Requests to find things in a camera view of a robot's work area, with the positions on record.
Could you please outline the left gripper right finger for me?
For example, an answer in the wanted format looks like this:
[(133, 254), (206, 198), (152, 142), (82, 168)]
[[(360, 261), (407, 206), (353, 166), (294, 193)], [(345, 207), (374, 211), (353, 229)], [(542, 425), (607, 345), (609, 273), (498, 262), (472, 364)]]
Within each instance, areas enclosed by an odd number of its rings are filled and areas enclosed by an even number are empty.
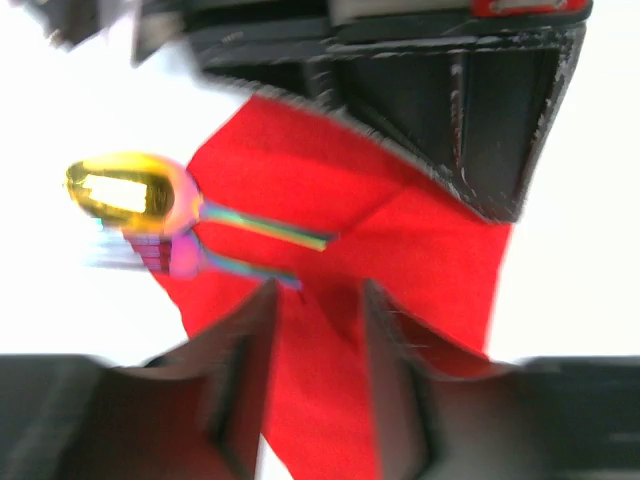
[(639, 361), (494, 363), (364, 286), (385, 479), (635, 479)]

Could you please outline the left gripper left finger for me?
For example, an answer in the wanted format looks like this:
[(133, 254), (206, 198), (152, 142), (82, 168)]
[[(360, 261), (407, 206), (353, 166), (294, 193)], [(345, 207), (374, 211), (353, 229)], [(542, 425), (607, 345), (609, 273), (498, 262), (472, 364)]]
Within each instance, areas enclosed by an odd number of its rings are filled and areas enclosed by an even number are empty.
[(250, 479), (279, 289), (142, 367), (81, 355), (1, 359), (5, 479)]

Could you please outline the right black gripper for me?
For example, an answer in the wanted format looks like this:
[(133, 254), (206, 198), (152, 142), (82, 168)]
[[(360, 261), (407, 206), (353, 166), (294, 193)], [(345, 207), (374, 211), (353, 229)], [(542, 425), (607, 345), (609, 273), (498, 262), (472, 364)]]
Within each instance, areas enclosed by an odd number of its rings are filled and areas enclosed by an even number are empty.
[(134, 61), (348, 115), (481, 217), (517, 221), (589, 1), (146, 1)]

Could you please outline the red paper napkin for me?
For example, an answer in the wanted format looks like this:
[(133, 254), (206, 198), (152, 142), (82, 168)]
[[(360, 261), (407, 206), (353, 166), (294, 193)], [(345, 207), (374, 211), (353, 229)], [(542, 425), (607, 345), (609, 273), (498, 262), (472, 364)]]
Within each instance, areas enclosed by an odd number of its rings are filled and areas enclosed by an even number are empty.
[(365, 364), (363, 282), (454, 345), (436, 363), (483, 366), (511, 229), (471, 213), (418, 170), (336, 120), (259, 96), (154, 112), (151, 148), (187, 165), (215, 200), (336, 234), (316, 252), (200, 225), (214, 250), (294, 273), (280, 307), (266, 440), (296, 479), (379, 475)]

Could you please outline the iridescent fork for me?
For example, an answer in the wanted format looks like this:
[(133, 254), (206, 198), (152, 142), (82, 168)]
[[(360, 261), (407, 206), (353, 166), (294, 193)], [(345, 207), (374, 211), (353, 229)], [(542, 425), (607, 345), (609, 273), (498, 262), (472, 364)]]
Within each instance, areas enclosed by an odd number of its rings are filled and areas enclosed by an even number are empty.
[(218, 272), (255, 280), (275, 279), (289, 288), (301, 288), (301, 281), (295, 275), (215, 253), (192, 232), (173, 237), (122, 236), (104, 232), (90, 247), (87, 264), (120, 270), (148, 270), (183, 280)]

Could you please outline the iridescent spoon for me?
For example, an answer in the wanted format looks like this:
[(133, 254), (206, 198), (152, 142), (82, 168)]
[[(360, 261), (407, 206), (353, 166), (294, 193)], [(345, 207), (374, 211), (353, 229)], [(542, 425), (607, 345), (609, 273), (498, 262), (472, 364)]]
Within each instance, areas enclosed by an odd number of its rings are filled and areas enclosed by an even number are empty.
[(335, 238), (212, 202), (182, 165), (154, 154), (99, 155), (73, 163), (65, 175), (76, 205), (126, 234), (169, 237), (212, 222), (316, 251), (325, 250)]

